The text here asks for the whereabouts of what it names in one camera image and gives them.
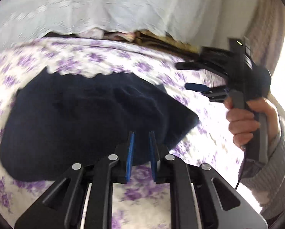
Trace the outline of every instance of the folded garment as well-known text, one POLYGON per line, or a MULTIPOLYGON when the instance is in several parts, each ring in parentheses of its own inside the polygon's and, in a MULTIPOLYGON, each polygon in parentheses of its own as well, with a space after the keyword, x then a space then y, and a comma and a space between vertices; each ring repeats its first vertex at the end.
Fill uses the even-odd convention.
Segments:
POLYGON ((149 161, 148 132, 172 149, 198 116, 158 87, 128 73, 48 74, 17 93, 0 144, 16 180, 55 180, 73 163, 96 163, 136 133, 133 164, 149 161))

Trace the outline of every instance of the black cable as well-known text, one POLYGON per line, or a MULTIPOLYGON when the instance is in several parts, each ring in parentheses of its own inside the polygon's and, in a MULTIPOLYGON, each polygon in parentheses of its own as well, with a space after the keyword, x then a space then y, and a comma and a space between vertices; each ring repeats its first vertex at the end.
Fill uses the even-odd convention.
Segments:
POLYGON ((241 182, 241 178, 242 178, 242 175, 243 175, 243 172, 244 172, 245 162, 246 162, 246 150, 244 150, 243 163, 242 163, 242 165, 241 165, 241 170, 240 170, 240 174, 239 174, 239 178, 238 178, 238 182, 237 182, 237 185, 236 185, 236 187, 235 187, 235 190, 238 189, 239 183, 241 182))

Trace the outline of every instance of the human hand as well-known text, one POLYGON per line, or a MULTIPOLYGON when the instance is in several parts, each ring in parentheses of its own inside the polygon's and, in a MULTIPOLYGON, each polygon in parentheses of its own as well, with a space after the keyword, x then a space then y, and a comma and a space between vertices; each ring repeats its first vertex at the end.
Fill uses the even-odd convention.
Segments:
MULTIPOLYGON (((252 138, 252 132, 260 127, 260 123, 254 120, 254 114, 248 110, 233 108, 230 97, 224 101, 225 107, 229 110, 226 119, 230 122, 229 131, 234 135, 234 144, 243 149, 242 146, 252 138)), ((265 113, 268 122, 268 145, 279 133, 279 117, 276 107, 266 98, 258 98, 247 102, 252 111, 265 113)))

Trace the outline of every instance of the white fabric with purple flowers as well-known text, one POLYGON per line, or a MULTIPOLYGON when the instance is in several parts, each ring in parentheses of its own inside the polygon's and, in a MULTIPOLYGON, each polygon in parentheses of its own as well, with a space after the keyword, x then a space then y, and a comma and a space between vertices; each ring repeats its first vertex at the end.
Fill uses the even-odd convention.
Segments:
MULTIPOLYGON (((169 95, 196 112, 200 123, 171 151, 185 162, 211 164, 232 186, 236 185, 243 153, 232 143, 222 104, 210 103, 201 94, 184 89, 186 82, 216 86, 222 80, 206 71, 179 71, 181 59, 170 54, 104 40, 44 38, 0 53, 0 140, 14 94, 45 66, 60 74, 93 77, 98 73, 132 72, 153 83, 163 83, 169 95)), ((20 215, 52 182, 13 180, 0 163, 0 213, 14 226, 20 215)), ((260 211, 244 186, 238 191, 260 211)), ((114 184, 112 228, 170 228, 167 184, 156 185, 148 165, 132 170, 131 181, 114 184)))

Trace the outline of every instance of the person's arm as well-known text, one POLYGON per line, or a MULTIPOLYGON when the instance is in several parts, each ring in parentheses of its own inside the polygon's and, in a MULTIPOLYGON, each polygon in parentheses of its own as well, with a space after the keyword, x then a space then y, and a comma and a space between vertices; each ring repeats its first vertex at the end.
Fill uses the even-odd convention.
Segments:
MULTIPOLYGON (((241 148, 252 139, 251 132, 259 128, 259 123, 251 112, 234 109, 230 98, 224 104, 229 109, 227 120, 234 143, 241 148)), ((255 177, 243 178, 241 183, 261 204, 261 215, 271 219, 285 209, 285 122, 282 118, 279 120, 275 106, 265 98, 250 101, 248 105, 253 111, 267 115, 269 162, 255 177)))

